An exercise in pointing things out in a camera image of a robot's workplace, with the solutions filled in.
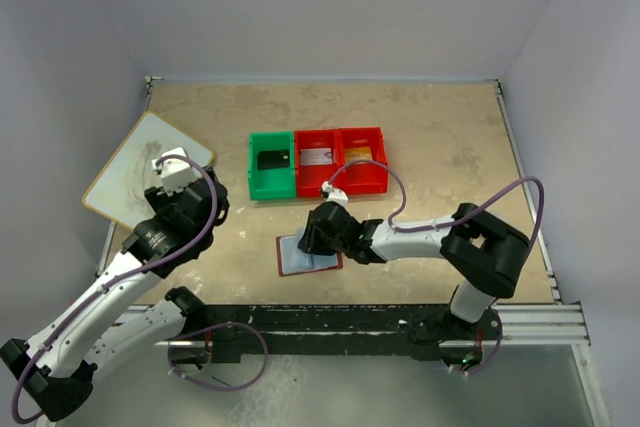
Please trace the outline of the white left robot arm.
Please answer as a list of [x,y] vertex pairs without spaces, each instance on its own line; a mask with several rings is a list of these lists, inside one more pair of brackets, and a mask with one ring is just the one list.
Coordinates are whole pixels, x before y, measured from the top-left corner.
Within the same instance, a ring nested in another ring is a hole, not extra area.
[[204,331],[204,312],[173,299],[153,307],[148,320],[114,325],[143,293],[208,249],[214,228],[228,214],[227,189],[212,166],[191,168],[168,159],[158,171],[162,185],[145,192],[153,217],[134,228],[105,271],[40,332],[2,345],[1,360],[16,379],[16,424],[69,416],[88,399],[99,375],[137,343],[176,334],[194,339]]

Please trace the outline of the red leather card holder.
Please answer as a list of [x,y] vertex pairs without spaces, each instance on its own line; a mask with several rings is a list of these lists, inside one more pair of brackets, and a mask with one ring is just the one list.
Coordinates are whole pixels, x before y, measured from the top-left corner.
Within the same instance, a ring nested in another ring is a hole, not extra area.
[[276,238],[277,265],[281,277],[343,268],[340,254],[327,256],[303,252],[298,247],[302,235],[303,230],[299,229],[295,234]]

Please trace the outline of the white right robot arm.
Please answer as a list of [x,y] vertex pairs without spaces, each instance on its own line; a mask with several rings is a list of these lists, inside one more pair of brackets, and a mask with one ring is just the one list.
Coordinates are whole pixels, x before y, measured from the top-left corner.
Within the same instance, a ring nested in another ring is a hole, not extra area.
[[359,221],[327,201],[312,210],[298,248],[311,255],[341,254],[361,265],[412,258],[443,259],[464,278],[445,313],[446,330],[467,338],[491,304],[511,298],[529,256],[529,238],[473,203],[424,225],[384,219]]

